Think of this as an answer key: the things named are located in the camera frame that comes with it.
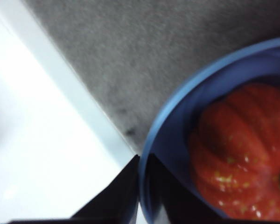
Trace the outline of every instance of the bowl rim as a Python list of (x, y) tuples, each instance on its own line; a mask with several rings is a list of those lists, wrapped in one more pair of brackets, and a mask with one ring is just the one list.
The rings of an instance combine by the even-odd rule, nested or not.
[(149, 224), (152, 224), (153, 220), (146, 207), (147, 201), (145, 197), (147, 194), (147, 189), (145, 187), (147, 159), (154, 140), (167, 117), (189, 92), (215, 72), (239, 59), (276, 47), (280, 47), (280, 37), (244, 47), (215, 60), (214, 62), (204, 66), (202, 69), (194, 72), (191, 77), (184, 81), (184, 83), (173, 92), (166, 103), (162, 106), (148, 132), (138, 167), (140, 205), (144, 217)]

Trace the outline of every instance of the blue bowl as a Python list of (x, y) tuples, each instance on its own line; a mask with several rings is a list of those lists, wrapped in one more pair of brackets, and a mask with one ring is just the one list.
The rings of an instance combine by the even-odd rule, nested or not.
[(206, 66), (192, 75), (161, 109), (149, 131), (139, 164), (140, 203), (149, 224), (154, 222), (146, 174), (150, 153), (154, 153), (184, 187), (226, 217), (199, 195), (191, 181), (186, 137), (209, 103), (251, 81), (280, 84), (280, 38), (238, 50)]

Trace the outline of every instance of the black object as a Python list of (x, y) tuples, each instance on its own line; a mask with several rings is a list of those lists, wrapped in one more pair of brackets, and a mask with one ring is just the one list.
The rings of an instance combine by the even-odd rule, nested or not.
[[(12, 221), (10, 224), (135, 224), (138, 207), (138, 163), (139, 156), (136, 155), (107, 188), (70, 219)], [(184, 188), (154, 154), (148, 158), (147, 172), (156, 223), (277, 224), (222, 219)]]
[(138, 163), (134, 156), (117, 177), (70, 219), (13, 221), (11, 224), (135, 224), (138, 208)]

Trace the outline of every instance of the gray carpet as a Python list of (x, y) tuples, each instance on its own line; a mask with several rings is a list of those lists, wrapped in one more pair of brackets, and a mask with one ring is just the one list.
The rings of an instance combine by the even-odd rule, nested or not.
[(139, 153), (161, 105), (187, 77), (280, 36), (280, 0), (25, 0)]

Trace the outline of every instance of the white surface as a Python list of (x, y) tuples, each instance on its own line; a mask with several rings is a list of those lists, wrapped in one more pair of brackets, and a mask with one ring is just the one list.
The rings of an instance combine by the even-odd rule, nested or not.
[(0, 223), (69, 217), (132, 157), (22, 3), (0, 0)]

